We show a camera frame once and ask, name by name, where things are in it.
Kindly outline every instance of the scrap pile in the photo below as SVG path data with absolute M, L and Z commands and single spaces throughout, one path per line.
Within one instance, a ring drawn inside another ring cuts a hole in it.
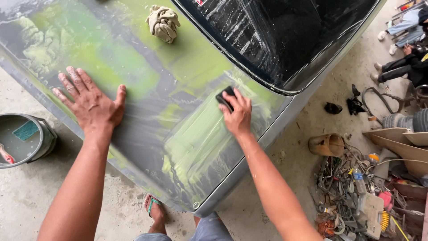
M 388 149 L 364 155 L 344 147 L 341 155 L 325 157 L 316 188 L 309 188 L 325 240 L 427 240 L 424 179 L 410 175 Z

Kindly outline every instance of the yellow coiled hose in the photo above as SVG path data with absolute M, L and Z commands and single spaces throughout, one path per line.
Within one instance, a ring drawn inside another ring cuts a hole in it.
M 389 225 L 389 214 L 386 211 L 382 212 L 382 221 L 380 222 L 380 227 L 382 232 L 385 232 L 386 228 Z

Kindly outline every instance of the rear windshield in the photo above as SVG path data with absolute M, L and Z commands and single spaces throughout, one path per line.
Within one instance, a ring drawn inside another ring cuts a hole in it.
M 245 68 L 286 87 L 314 57 L 355 29 L 376 0 L 176 0 Z M 336 53 L 324 56 L 327 63 Z M 292 88 L 302 84 L 293 83 Z

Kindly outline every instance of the rag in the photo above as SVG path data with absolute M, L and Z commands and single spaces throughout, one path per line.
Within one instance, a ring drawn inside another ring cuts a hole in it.
M 150 8 L 146 23 L 149 24 L 152 35 L 167 43 L 172 43 L 177 37 L 177 27 L 180 26 L 176 12 L 168 7 L 157 5 Z

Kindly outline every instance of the green scouring pad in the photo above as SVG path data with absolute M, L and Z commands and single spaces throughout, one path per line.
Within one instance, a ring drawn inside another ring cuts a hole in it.
M 34 133 L 38 132 L 39 128 L 37 125 L 32 121 L 27 121 L 24 125 L 19 127 L 18 129 L 14 130 L 12 134 L 14 134 L 16 137 L 18 137 L 23 142 L 30 138 Z

